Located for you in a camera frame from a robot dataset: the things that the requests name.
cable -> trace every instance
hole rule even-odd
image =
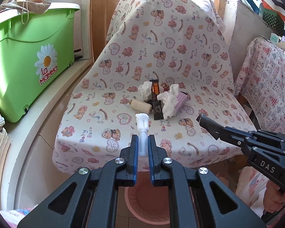
[[[28,19],[26,20],[25,23],[23,22],[24,2],[26,2],[26,12],[27,12],[27,15],[28,15]],[[24,0],[23,4],[22,4],[22,13],[21,13],[21,22],[22,22],[23,25],[27,24],[28,21],[29,21],[29,12],[28,11],[29,11],[29,9],[28,9],[28,0]]]

spool of thread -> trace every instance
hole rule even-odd
[[[136,99],[131,99],[129,105],[132,109],[137,110],[141,113],[150,114],[152,110],[152,105],[138,101]]]

green plastic bucket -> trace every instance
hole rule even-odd
[[[74,3],[52,3],[44,14],[30,13],[25,25],[16,9],[0,13],[0,113],[7,121],[17,122],[74,62],[77,10]]]

crumpled tissue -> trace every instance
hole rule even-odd
[[[151,81],[145,81],[142,85],[140,85],[138,87],[137,100],[143,102],[143,101],[148,101],[148,100],[152,99],[151,88],[152,88],[152,82]],[[162,92],[163,92],[163,87],[160,86],[160,93],[162,93]]]
[[[175,107],[177,105],[176,96],[179,94],[179,85],[173,84],[168,92],[163,92],[157,95],[157,99],[163,102],[163,119],[175,116]]]

newspaper print fabric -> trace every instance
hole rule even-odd
[[[285,134],[285,51],[257,37],[247,48],[236,80],[261,129]]]
[[[74,89],[55,141],[53,162],[62,172],[96,169],[119,156],[136,134],[129,101],[138,86],[158,79],[189,95],[177,115],[154,121],[149,134],[169,157],[187,167],[240,154],[216,141],[196,121],[204,113],[224,126],[254,130],[233,96],[234,83],[221,19],[209,0],[120,0],[108,44]],[[139,170],[148,170],[148,158]]]

